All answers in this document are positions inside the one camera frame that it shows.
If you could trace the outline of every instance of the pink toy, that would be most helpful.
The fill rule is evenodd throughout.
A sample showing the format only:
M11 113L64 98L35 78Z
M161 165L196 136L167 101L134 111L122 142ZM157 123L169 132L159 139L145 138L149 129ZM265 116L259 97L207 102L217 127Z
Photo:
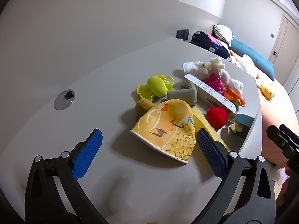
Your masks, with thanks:
M210 75L210 77L206 80L206 84L213 88L216 92L223 94L224 93L224 85L219 77L215 76L214 73Z

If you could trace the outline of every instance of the green toy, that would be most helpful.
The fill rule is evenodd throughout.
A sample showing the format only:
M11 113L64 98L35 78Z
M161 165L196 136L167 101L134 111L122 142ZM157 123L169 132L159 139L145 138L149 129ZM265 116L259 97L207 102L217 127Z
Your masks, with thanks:
M172 80L172 83L166 81L167 78ZM147 80L147 85L140 85L137 88L137 93L142 99L152 101L154 96L162 98L166 96L167 91L173 89L174 79L165 77L164 75L152 76Z

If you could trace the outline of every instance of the stuffed animal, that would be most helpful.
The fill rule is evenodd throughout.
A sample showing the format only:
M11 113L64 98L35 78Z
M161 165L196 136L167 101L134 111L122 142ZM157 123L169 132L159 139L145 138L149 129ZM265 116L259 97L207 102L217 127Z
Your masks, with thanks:
M140 99L136 106L135 106L135 111L137 114L140 116L143 116L146 114L147 111L149 111L152 107L154 106L154 103L151 102L148 99Z
M208 121L215 129L221 129L225 125L227 117L227 112L220 107L210 108L207 111Z
M222 63L222 60L220 57L214 57L214 58L210 59L210 63L211 63L211 65L208 68L209 71L216 69L220 73L221 69L225 68L225 64Z
M262 84L259 85L258 88L260 88L262 94L266 99L271 100L272 98L274 98L275 93L272 84Z
M224 85L220 78L215 76L214 73L212 73L210 77L206 80L206 84L221 95L224 93Z

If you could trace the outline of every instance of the red ball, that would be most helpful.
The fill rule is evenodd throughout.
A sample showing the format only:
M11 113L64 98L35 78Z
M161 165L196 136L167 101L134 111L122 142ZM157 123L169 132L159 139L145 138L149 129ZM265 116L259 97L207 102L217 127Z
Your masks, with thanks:
M227 112L223 108L215 107L207 111L209 123L215 129L220 129L225 125Z

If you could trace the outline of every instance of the orange toy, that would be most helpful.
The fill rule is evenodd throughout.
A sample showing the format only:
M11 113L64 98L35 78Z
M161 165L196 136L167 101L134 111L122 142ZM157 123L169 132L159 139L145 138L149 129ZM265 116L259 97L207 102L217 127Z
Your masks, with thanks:
M242 107L244 107L246 105L246 102L245 102L245 99L244 99L243 95L240 94L240 93L235 93L229 87L225 88L223 96L226 99L228 99L229 101L232 101L233 104L236 105L236 106L242 106Z

